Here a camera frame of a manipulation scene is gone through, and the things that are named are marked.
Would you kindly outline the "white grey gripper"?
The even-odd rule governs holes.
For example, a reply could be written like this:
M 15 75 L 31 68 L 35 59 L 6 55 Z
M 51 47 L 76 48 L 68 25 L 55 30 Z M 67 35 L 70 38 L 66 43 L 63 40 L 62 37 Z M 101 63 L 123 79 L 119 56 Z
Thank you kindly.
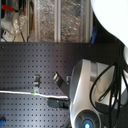
M 58 73 L 54 74 L 53 80 L 61 91 L 69 92 L 72 128 L 101 128 L 100 116 L 90 103 L 89 93 L 93 82 L 106 67 L 106 64 L 80 60 L 72 71 L 70 92 L 62 77 Z M 49 98 L 47 105 L 52 108 L 68 109 L 69 101 Z

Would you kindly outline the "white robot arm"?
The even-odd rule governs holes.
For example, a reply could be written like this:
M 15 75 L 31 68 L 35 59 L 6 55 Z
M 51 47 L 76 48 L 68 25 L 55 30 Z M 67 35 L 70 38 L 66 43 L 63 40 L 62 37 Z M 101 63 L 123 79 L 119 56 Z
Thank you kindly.
M 64 96 L 49 98 L 48 105 L 69 110 L 60 128 L 101 128 L 101 114 L 128 105 L 128 0 L 91 0 L 91 6 L 101 25 L 119 40 L 117 57 L 110 65 L 81 59 L 70 84 L 55 73 L 53 80 Z

